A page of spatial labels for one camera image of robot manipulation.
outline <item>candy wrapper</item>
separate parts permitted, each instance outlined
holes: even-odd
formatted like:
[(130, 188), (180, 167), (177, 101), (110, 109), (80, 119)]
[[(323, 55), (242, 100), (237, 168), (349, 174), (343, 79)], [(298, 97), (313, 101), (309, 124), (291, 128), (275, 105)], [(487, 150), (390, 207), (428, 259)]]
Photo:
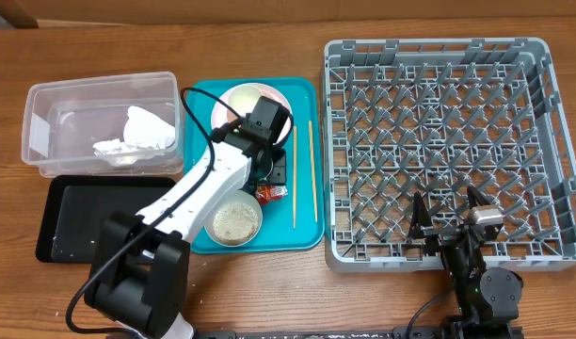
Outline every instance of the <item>candy wrapper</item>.
[(259, 186), (254, 194), (261, 206), (269, 202), (276, 202), (288, 195), (286, 186)]

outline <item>crumpled white paper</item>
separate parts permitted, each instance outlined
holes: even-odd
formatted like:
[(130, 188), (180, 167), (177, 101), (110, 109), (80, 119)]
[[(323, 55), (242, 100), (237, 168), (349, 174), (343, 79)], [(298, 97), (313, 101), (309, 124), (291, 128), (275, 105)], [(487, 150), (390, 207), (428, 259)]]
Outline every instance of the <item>crumpled white paper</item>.
[[(127, 116), (129, 121), (125, 123), (123, 129), (124, 141), (115, 138), (94, 143), (94, 153), (97, 156), (164, 150), (175, 141), (175, 128), (153, 113), (132, 105), (127, 110)], [(135, 164), (141, 159), (152, 159), (160, 154), (163, 152), (127, 154), (105, 160), (110, 165), (119, 167)]]

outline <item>plastic crate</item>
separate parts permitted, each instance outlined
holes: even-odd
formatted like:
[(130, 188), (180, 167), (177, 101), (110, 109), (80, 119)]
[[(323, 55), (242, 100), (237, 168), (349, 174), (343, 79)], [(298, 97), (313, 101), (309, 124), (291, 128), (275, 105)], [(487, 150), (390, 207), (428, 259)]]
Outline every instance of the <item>plastic crate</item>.
[(334, 40), (324, 70), (330, 268), (442, 268), (407, 239), (413, 193), (456, 226), (470, 184), (505, 216), (489, 267), (576, 264), (576, 161), (544, 41)]

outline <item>chopstick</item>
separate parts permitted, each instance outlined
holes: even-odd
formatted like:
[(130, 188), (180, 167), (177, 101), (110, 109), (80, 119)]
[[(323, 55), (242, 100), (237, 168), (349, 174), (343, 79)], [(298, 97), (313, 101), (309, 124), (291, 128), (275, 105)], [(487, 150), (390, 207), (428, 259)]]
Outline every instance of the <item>chopstick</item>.
[(313, 186), (313, 211), (315, 213), (315, 222), (317, 222), (317, 187), (315, 182), (315, 157), (313, 155), (313, 123), (309, 121), (309, 153), (311, 154), (311, 173)]
[(296, 126), (294, 128), (293, 138), (295, 140), (295, 158), (293, 160), (294, 164), (294, 180), (293, 180), (293, 195), (292, 195), (292, 220), (293, 229), (296, 229)]

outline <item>teal tray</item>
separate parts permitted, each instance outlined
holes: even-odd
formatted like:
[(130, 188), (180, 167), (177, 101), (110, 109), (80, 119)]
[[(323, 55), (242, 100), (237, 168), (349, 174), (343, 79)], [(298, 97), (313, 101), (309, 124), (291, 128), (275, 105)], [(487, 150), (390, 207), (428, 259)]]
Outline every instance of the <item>teal tray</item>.
[[(293, 163), (294, 140), (284, 145), (286, 150), (286, 175), (288, 196), (278, 202), (263, 206), (263, 225), (261, 230), (245, 246), (226, 248), (211, 240), (202, 229), (192, 244), (192, 251), (202, 254), (260, 252), (274, 250), (306, 250), (319, 243), (324, 234), (324, 195), (322, 183), (321, 146), (317, 100), (313, 85), (299, 77), (233, 79), (201, 81), (195, 87), (207, 90), (220, 97), (226, 90), (244, 83), (262, 83), (279, 90), (290, 103), (297, 130), (298, 173), (296, 176), (296, 229), (293, 229)], [(187, 94), (187, 104), (202, 123), (207, 132), (211, 131), (211, 112), (215, 101), (198, 94)], [(315, 185), (317, 190), (317, 215), (315, 222), (313, 211), (311, 156), (309, 151), (309, 121), (313, 125), (313, 151), (315, 155)], [(200, 159), (206, 147), (204, 137), (198, 132), (194, 122), (186, 119), (184, 172), (188, 172)]]

